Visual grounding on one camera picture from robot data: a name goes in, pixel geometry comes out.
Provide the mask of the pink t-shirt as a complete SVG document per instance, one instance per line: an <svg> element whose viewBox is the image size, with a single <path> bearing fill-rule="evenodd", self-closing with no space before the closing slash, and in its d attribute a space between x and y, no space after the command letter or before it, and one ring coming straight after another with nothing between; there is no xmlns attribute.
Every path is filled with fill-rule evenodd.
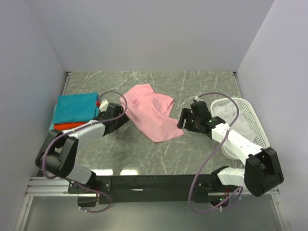
<svg viewBox="0 0 308 231"><path fill-rule="evenodd" d="M138 84L120 98L122 106L128 104L126 116L152 142L164 142L182 136L178 121L170 118L174 99L156 93L150 84Z"/></svg>

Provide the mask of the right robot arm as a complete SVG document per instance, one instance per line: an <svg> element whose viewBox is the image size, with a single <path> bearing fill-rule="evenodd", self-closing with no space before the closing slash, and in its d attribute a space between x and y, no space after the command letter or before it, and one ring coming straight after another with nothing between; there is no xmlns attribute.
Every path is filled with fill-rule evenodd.
<svg viewBox="0 0 308 231"><path fill-rule="evenodd" d="M252 195L260 197L284 182L276 151L252 143L222 118L213 117L205 102L194 102L190 108L183 108L177 127L207 135L243 163L244 168L221 167L212 172L213 190L222 192L227 186L245 187Z"/></svg>

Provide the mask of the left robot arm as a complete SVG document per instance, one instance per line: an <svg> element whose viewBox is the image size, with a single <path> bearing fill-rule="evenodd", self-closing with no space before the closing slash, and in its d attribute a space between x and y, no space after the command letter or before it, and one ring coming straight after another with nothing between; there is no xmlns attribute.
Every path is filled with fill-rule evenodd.
<svg viewBox="0 0 308 231"><path fill-rule="evenodd" d="M108 103L105 111L84 125L65 131L51 130L35 164L46 173L78 182L84 193L91 193L99 188L96 174L76 164L78 150L91 140L114 132L128 121L129 118L121 105Z"/></svg>

